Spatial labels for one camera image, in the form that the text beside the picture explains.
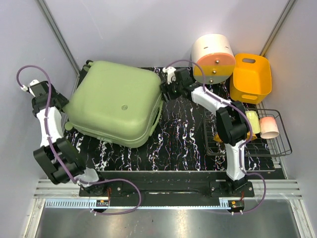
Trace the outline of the green hard-shell suitcase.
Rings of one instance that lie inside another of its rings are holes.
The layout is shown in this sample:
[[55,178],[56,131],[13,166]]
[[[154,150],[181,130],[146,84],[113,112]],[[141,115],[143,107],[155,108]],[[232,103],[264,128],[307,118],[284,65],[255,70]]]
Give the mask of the green hard-shell suitcase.
[[84,135],[129,148],[144,145],[162,112],[161,79],[153,71],[87,61],[86,75],[63,108]]

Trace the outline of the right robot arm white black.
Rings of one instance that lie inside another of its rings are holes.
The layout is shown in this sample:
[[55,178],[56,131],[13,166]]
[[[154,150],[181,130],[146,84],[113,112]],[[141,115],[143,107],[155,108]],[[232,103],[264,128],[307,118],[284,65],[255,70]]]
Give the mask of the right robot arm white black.
[[222,189],[229,196],[242,194],[246,178],[244,150],[251,128],[241,102],[223,99],[196,82],[186,68],[164,67],[167,80],[161,84],[165,101],[184,97],[211,112],[216,117],[216,131],[225,145],[227,169]]

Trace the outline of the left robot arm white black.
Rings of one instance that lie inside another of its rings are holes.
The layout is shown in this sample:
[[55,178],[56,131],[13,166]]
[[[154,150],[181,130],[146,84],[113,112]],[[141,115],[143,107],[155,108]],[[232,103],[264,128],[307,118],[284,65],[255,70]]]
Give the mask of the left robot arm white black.
[[33,80],[28,89],[33,95],[33,114],[40,122],[42,135],[40,148],[33,155],[48,179],[55,185],[73,181],[89,195],[104,195],[107,184],[100,180],[96,170],[86,167],[79,152],[63,135],[61,114],[68,99],[47,81]]

